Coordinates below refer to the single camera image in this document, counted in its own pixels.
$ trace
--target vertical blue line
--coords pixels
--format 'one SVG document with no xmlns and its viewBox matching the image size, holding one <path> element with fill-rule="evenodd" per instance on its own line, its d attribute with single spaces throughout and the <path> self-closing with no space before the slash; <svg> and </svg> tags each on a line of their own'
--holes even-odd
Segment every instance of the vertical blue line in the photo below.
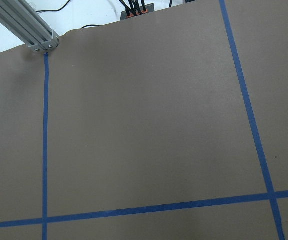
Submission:
<svg viewBox="0 0 288 240">
<path fill-rule="evenodd" d="M 263 146 L 262 146 L 262 143 L 261 143 L 261 140 L 259 137 L 259 132 L 258 132 L 258 128 L 256 125 L 255 116 L 254 116 L 253 109 L 252 109 L 252 106 L 250 103 L 250 98 L 248 95 L 243 70 L 242 70 L 242 67 L 241 67 L 241 64 L 239 61 L 239 56 L 238 56 L 233 32 L 232 32 L 230 22 L 229 22 L 228 13 L 227 13 L 226 5 L 225 5 L 225 0 L 219 0 L 219 4 L 220 4 L 220 9 L 222 12 L 222 16 L 223 16 L 223 20 L 224 20 L 224 24 L 225 24 L 225 28 L 226 28 L 226 33 L 227 33 L 227 38 L 228 38 L 230 50 L 231 50 L 232 56 L 233 56 L 233 61 L 234 61 L 236 74 L 237 74 L 239 85 L 240 85 L 240 90 L 242 92 L 242 96 L 243 96 L 243 100 L 244 100 L 244 104 L 245 104 L 245 108 L 246 108 L 246 112 L 247 112 L 247 116 L 248 116 L 249 125 L 250 125 L 251 132 L 252 132 L 253 139 L 254 139 L 258 160 L 260 163 L 260 167 L 261 167 L 262 174 L 264 177 L 267 193 L 269 196 L 269 202 L 270 202 L 270 206 L 271 206 L 271 209 L 273 212 L 278 237 L 279 237 L 279 240 L 284 240 L 285 238 L 284 238 L 284 234 L 283 234 L 283 230 L 282 230 L 281 216 L 280 216 L 280 212 L 278 209 L 276 195 L 275 195 L 273 183 L 272 183 L 272 180 L 271 180 L 271 177 L 269 174 L 268 165 L 266 162 L 266 157 L 264 154 Z"/>
<path fill-rule="evenodd" d="M 48 125 L 48 53 L 44 54 L 45 81 L 44 81 L 44 114 L 43 114 L 43 217 L 42 240 L 47 240 L 47 125 Z"/>
</svg>

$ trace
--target white background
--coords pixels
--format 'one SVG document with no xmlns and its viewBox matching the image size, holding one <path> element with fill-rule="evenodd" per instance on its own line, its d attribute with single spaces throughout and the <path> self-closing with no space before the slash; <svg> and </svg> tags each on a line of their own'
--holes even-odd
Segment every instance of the white background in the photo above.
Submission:
<svg viewBox="0 0 288 240">
<path fill-rule="evenodd" d="M 67 0 L 26 1 L 35 10 L 57 10 L 67 2 Z M 183 2 L 184 0 L 173 0 L 172 6 Z M 154 4 L 155 11 L 158 11 L 167 8 L 169 0 L 145 0 L 146 5 L 151 3 Z M 85 25 L 105 25 L 117 22 L 122 11 L 125 11 L 125 8 L 118 0 L 71 0 L 62 11 L 56 13 L 44 12 L 40 13 L 40 16 L 59 35 L 64 35 L 72 29 L 79 29 Z M 0 52 L 22 44 L 21 40 L 0 24 Z"/>
</svg>

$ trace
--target metal bracket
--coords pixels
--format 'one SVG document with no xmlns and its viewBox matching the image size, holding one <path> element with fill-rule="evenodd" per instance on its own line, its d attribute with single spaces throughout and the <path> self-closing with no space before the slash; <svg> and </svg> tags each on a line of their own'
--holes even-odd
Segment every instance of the metal bracket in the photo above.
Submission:
<svg viewBox="0 0 288 240">
<path fill-rule="evenodd" d="M 35 52 L 59 45 L 59 35 L 25 0 L 0 0 L 0 23 Z"/>
</svg>

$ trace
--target blue line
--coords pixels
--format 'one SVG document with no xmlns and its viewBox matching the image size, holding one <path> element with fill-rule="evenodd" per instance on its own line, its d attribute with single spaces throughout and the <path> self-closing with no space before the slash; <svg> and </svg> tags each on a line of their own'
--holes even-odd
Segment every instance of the blue line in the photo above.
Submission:
<svg viewBox="0 0 288 240">
<path fill-rule="evenodd" d="M 17 227 L 17 226 L 27 226 L 27 225 L 35 225 L 35 224 L 41 224 L 42 219 L 26 219 L 26 220 L 17 220 L 17 221 L 5 221 L 0 222 L 0 228 L 8 228 L 8 227 Z"/>
<path fill-rule="evenodd" d="M 134 214 L 145 214 L 145 213 L 155 213 L 155 212 L 164 212 L 164 211 L 173 211 L 180 209 L 193 209 L 193 208 L 202 208 L 202 207 L 210 207 L 210 206 L 219 206 L 219 205 L 228 205 L 228 204 L 239 204 L 239 203 L 248 203 L 248 202 L 256 202 L 256 201 L 264 201 L 268 200 L 267 193 L 254 194 L 254 195 L 245 195 L 245 196 L 233 196 L 233 197 L 224 197 L 224 198 L 215 198 L 208 200 L 199 200 L 199 201 L 189 201 L 189 202 L 180 202 L 180 203 L 172 203 L 172 204 L 163 204 L 163 205 L 155 205 L 155 206 L 144 206 L 144 207 L 136 207 L 136 208 L 126 208 L 119 210 L 110 210 L 110 211 L 98 211 L 98 212 L 90 212 L 90 213 L 81 213 L 81 214 L 73 214 L 73 215 L 65 215 L 65 216 L 53 216 L 49 217 L 48 223 L 58 223 L 58 222 L 66 222 L 66 221 L 76 221 L 76 220 L 85 220 L 85 219 L 96 219 L 96 218 L 107 218 L 107 217 L 115 217 L 115 216 L 123 216 L 123 215 L 134 215 Z"/>
<path fill-rule="evenodd" d="M 44 114 L 43 114 L 43 226 L 42 239 L 47 240 L 47 125 L 48 125 L 48 53 L 44 54 L 45 82 L 44 82 Z"/>
<path fill-rule="evenodd" d="M 276 198 L 283 199 L 288 198 L 288 190 L 287 191 L 278 191 L 276 192 Z M 90 212 L 90 213 L 81 213 L 81 214 L 73 214 L 73 215 L 65 215 L 65 216 L 53 216 L 48 217 L 46 220 L 42 218 L 37 219 L 27 219 L 27 220 L 18 220 L 18 221 L 6 221 L 0 222 L 0 228 L 6 227 L 16 227 L 16 226 L 25 226 L 25 225 L 35 225 L 35 224 L 43 224 L 47 223 L 58 223 L 58 222 L 66 222 L 66 221 L 76 221 L 76 220 L 86 220 L 86 219 L 96 219 L 96 218 L 106 218 L 106 217 L 115 217 L 115 216 L 123 216 L 123 215 L 134 215 L 134 214 L 144 214 L 144 213 L 155 213 L 155 212 L 163 212 L 163 211 L 172 211 L 172 210 L 180 210 L 180 209 L 193 209 L 193 208 L 202 208 L 202 207 L 211 207 L 211 206 L 219 206 L 219 205 L 228 205 L 228 204 L 241 204 L 241 203 L 249 203 L 249 202 L 257 202 L 269 200 L 269 195 L 267 193 L 254 194 L 254 195 L 244 195 L 244 196 L 233 196 L 233 197 L 224 197 L 224 198 L 215 198 L 208 200 L 199 200 L 199 201 L 189 201 L 189 202 L 180 202 L 173 204 L 163 204 L 163 205 L 155 205 L 155 206 L 144 206 L 144 207 L 136 207 L 136 208 L 127 208 L 127 209 L 119 209 L 119 210 L 110 210 L 110 211 L 100 211 L 100 212 Z"/>
<path fill-rule="evenodd" d="M 271 209 L 273 212 L 278 237 L 279 237 L 279 240 L 284 240 L 285 238 L 284 238 L 284 234 L 283 234 L 283 230 L 282 230 L 281 216 L 280 216 L 280 212 L 279 212 L 278 205 L 277 205 L 274 187 L 273 187 L 272 180 L 270 178 L 270 174 L 269 174 L 268 165 L 266 162 L 263 146 L 262 146 L 262 143 L 261 143 L 261 140 L 259 137 L 259 132 L 258 132 L 257 125 L 256 125 L 255 116 L 254 116 L 253 109 L 252 109 L 252 106 L 250 103 L 250 98 L 248 95 L 244 74 L 243 74 L 242 67 L 241 67 L 241 64 L 239 61 L 239 56 L 238 56 L 237 48 L 235 45 L 233 32 L 232 32 L 229 18 L 228 18 L 225 0 L 219 0 L 219 4 L 220 4 L 222 16 L 223 16 L 223 20 L 224 20 L 224 24 L 225 24 L 225 28 L 226 28 L 226 33 L 227 33 L 227 37 L 228 37 L 230 50 L 232 52 L 232 56 L 233 56 L 233 60 L 234 60 L 234 64 L 235 64 L 235 69 L 236 69 L 240 89 L 242 92 L 242 96 L 243 96 L 243 100 L 244 100 L 244 104 L 245 104 L 245 108 L 246 108 L 246 112 L 247 112 L 247 116 L 248 116 L 249 125 L 250 125 L 251 132 L 252 132 L 253 139 L 254 139 L 258 160 L 259 160 L 262 174 L 264 177 L 267 193 L 268 193 L 269 198 L 270 198 L 269 201 L 270 201 Z"/>
</svg>

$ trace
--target horizontal blue line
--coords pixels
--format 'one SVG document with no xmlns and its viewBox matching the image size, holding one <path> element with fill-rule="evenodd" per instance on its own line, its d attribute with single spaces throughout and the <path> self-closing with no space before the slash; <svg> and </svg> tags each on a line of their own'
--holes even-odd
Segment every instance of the horizontal blue line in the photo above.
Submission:
<svg viewBox="0 0 288 240">
<path fill-rule="evenodd" d="M 154 212 L 164 212 L 180 209 L 192 209 L 192 208 L 202 208 L 210 206 L 219 206 L 227 204 L 238 204 L 238 203 L 247 203 L 247 202 L 256 202 L 268 200 L 267 193 L 254 194 L 254 195 L 245 195 L 245 196 L 233 196 L 225 198 L 215 198 L 208 200 L 199 200 L 199 201 L 189 201 L 189 202 L 180 202 L 172 204 L 163 204 L 155 206 L 144 206 L 136 208 L 126 208 L 119 210 L 111 211 L 100 211 L 100 212 L 90 212 L 90 213 L 81 213 L 65 216 L 54 216 L 47 219 L 48 223 L 58 223 L 58 222 L 67 222 L 67 221 L 76 221 L 76 220 L 85 220 L 85 219 L 96 219 L 96 218 L 106 218 L 106 217 L 115 217 L 123 215 L 134 215 L 134 214 L 145 214 L 145 213 L 154 213 Z"/>
<path fill-rule="evenodd" d="M 277 199 L 288 198 L 288 190 L 287 191 L 277 191 L 275 192 L 275 197 Z M 110 211 L 100 211 L 100 212 L 90 212 L 90 213 L 81 213 L 81 214 L 72 214 L 72 215 L 64 215 L 64 216 L 53 216 L 48 217 L 48 223 L 58 223 L 58 222 L 68 222 L 68 221 L 76 221 L 76 220 L 86 220 L 86 219 L 96 219 L 96 218 L 106 218 L 106 217 L 115 217 L 115 216 L 123 216 L 123 215 L 134 215 L 134 214 L 145 214 L 145 213 L 154 213 L 154 212 L 164 212 L 171 210 L 180 210 L 180 209 L 194 209 L 194 208 L 202 208 L 202 207 L 211 207 L 211 206 L 219 206 L 219 205 L 229 205 L 229 204 L 241 204 L 248 202 L 257 202 L 269 200 L 270 197 L 267 193 L 253 194 L 253 195 L 244 195 L 244 196 L 233 196 L 233 197 L 224 197 L 224 198 L 215 198 L 208 200 L 199 200 L 199 201 L 189 201 L 189 202 L 180 202 L 180 203 L 172 203 L 172 204 L 163 204 L 163 205 L 155 205 L 155 206 L 144 206 L 144 207 L 136 207 L 136 208 L 126 208 L 119 210 L 110 210 Z M 36 225 L 42 224 L 42 218 L 37 219 L 27 219 L 27 220 L 18 220 L 18 221 L 5 221 L 0 222 L 0 228 L 7 227 L 16 227 L 16 226 L 26 226 L 26 225 Z"/>
<path fill-rule="evenodd" d="M 35 224 L 42 224 L 42 219 L 35 218 L 35 219 L 26 219 L 26 220 L 17 220 L 17 221 L 5 221 L 0 222 L 0 228 L 7 228 L 7 227 L 17 227 L 17 226 L 27 226 L 27 225 L 35 225 Z"/>
</svg>

